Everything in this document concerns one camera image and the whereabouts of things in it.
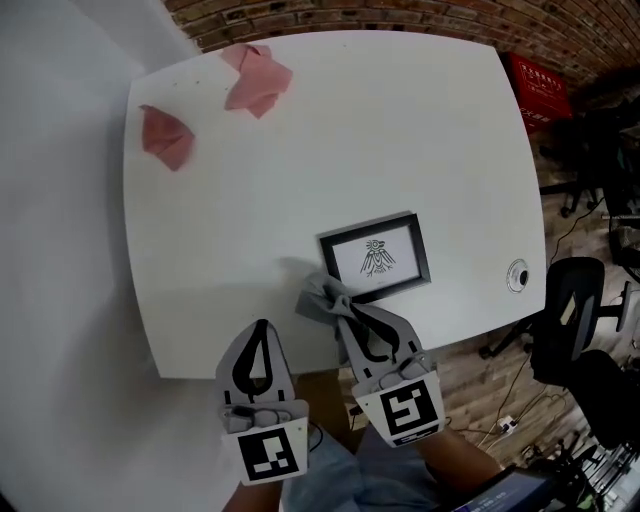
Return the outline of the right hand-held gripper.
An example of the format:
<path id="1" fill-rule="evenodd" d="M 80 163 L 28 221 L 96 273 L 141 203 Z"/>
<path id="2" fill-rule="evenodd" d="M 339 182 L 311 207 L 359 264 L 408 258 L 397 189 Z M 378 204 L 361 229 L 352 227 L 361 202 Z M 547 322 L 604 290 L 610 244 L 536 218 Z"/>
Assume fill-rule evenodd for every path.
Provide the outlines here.
<path id="1" fill-rule="evenodd" d="M 337 336 L 359 382 L 352 395 L 380 437 L 398 448 L 442 431 L 439 376 L 430 356 L 418 352 L 411 324 L 368 304 L 352 304 L 351 311 L 360 323 L 339 317 Z"/>

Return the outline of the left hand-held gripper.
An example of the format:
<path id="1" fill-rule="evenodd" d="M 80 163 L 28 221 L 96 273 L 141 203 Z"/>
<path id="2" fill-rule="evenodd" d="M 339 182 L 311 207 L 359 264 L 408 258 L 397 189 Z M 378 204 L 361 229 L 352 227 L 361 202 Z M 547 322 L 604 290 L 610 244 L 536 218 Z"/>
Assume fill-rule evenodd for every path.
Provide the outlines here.
<path id="1" fill-rule="evenodd" d="M 264 376 L 253 379 L 257 362 Z M 222 445 L 242 484 L 277 482 L 307 472 L 309 405 L 293 400 L 288 364 L 268 320 L 250 324 L 232 341 L 216 368 L 216 384 L 228 405 L 221 410 Z M 252 402 L 271 403 L 248 404 Z"/>

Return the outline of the grey cloth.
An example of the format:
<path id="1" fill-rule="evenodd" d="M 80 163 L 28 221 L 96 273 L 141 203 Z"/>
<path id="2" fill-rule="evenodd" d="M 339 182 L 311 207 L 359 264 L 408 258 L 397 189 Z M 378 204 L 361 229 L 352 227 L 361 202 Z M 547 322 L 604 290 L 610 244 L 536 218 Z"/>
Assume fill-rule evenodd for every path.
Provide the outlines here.
<path id="1" fill-rule="evenodd" d="M 344 332 L 353 336 L 356 345 L 371 361 L 384 361 L 382 356 L 370 352 L 369 340 L 374 331 L 374 323 L 379 321 L 379 314 L 387 311 L 376 306 L 354 303 L 340 280 L 322 272 L 309 274 L 305 278 L 295 311 L 333 329 L 340 364 L 346 364 L 350 360 Z"/>

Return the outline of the black framed bird picture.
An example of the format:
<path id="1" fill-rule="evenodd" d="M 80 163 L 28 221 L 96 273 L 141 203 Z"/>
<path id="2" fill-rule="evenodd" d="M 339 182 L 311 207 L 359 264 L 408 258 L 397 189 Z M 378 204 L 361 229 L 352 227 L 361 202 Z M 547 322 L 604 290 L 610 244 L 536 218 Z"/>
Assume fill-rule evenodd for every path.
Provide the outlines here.
<path id="1" fill-rule="evenodd" d="M 414 213 L 325 234 L 319 244 L 328 274 L 356 303 L 372 303 L 431 282 Z"/>

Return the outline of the person's left forearm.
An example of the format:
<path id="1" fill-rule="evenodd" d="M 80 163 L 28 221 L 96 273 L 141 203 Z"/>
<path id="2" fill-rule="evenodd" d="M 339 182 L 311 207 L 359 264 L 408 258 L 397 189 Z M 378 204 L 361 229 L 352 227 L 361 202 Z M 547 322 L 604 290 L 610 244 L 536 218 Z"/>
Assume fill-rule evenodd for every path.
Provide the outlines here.
<path id="1" fill-rule="evenodd" d="M 283 482 L 254 486 L 240 484 L 225 508 L 226 512 L 279 512 Z"/>

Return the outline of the person's right forearm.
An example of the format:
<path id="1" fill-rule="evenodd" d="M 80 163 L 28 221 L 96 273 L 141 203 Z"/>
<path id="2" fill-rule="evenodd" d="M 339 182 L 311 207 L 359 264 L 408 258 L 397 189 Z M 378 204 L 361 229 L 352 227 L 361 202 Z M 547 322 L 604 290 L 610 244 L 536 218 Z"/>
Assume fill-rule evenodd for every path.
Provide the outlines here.
<path id="1" fill-rule="evenodd" d="M 458 492 L 471 492 L 499 475 L 501 465 L 456 431 L 445 428 L 416 443 L 431 475 Z"/>

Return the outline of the person's bare leg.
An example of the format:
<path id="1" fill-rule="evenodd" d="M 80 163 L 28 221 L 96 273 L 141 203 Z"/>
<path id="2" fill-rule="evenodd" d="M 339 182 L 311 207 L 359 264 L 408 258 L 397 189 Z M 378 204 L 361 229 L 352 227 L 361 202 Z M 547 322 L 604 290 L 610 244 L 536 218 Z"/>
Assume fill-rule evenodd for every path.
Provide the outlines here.
<path id="1" fill-rule="evenodd" d="M 297 397 L 309 404 L 310 420 L 355 454 L 364 431 L 351 426 L 339 370 L 301 374 L 296 379 L 295 390 Z"/>

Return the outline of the person's grey shorts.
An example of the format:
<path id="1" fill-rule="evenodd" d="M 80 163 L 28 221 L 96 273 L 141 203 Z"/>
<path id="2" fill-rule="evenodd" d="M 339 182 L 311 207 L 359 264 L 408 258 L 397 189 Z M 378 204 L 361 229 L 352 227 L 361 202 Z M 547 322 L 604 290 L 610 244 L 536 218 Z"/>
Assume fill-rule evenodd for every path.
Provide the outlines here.
<path id="1" fill-rule="evenodd" d="M 308 471 L 283 484 L 283 512 L 431 512 L 445 496 L 413 445 L 388 446 L 368 427 L 351 453 L 320 428 Z"/>

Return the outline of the black tablet device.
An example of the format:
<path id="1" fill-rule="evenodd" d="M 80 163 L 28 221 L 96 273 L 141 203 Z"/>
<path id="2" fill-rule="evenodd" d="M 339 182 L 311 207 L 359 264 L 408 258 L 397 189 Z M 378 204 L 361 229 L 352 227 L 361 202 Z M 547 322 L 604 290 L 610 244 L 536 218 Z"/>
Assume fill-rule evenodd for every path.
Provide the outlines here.
<path id="1" fill-rule="evenodd" d="M 540 512 L 553 499 L 551 476 L 510 466 L 449 512 Z"/>

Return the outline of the white table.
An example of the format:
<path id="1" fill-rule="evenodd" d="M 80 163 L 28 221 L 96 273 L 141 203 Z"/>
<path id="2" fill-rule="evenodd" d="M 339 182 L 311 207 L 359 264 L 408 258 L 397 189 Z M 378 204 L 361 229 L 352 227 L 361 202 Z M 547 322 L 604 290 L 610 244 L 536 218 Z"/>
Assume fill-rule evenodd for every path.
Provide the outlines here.
<path id="1" fill-rule="evenodd" d="M 431 282 L 381 301 L 425 348 L 539 311 L 546 255 L 527 133 L 494 49 L 386 31 L 272 38 L 293 72 L 256 119 L 227 111 L 236 71 L 218 53 L 135 80 L 125 128 L 124 209 L 144 329 L 164 378 L 207 379 L 253 321 L 276 327 L 297 373 L 338 363 L 331 329 L 295 311 L 321 268 L 322 234 L 418 216 Z M 195 135 L 170 171 L 142 149 L 151 105 Z M 507 288 L 523 259 L 529 280 Z"/>

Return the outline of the small pink cloth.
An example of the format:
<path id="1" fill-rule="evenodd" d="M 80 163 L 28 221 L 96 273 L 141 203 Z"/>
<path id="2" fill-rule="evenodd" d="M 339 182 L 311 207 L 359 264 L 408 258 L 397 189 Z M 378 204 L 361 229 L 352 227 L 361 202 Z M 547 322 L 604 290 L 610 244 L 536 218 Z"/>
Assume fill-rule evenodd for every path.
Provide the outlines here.
<path id="1" fill-rule="evenodd" d="M 180 170 L 188 161 L 195 135 L 181 120 L 151 105 L 140 105 L 143 113 L 142 149 L 156 157 L 170 171 Z"/>

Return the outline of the black standing fan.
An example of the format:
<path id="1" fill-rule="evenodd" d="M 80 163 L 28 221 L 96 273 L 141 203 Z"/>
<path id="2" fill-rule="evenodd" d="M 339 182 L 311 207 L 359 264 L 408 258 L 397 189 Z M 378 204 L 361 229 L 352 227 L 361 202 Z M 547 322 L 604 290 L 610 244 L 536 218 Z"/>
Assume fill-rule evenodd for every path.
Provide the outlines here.
<path id="1" fill-rule="evenodd" d="M 640 215 L 611 216 L 608 241 L 613 263 L 640 284 Z"/>

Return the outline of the red fire extinguisher box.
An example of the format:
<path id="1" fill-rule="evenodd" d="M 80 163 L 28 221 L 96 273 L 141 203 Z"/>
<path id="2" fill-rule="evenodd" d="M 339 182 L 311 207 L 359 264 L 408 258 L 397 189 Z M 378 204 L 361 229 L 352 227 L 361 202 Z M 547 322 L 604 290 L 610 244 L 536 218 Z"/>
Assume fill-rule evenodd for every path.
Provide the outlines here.
<path id="1" fill-rule="evenodd" d="M 500 58 L 528 134 L 573 118 L 568 91 L 559 76 L 513 52 Z"/>

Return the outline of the large pink cloth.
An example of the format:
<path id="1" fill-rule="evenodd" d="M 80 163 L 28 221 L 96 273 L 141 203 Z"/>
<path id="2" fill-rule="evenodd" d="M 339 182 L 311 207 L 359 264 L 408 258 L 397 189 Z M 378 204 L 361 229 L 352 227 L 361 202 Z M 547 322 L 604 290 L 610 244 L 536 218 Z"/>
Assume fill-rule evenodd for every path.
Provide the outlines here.
<path id="1" fill-rule="evenodd" d="M 266 45 L 234 44 L 225 48 L 220 57 L 238 73 L 225 109 L 246 110 L 256 119 L 275 106 L 293 77 L 293 72 L 277 62 Z"/>

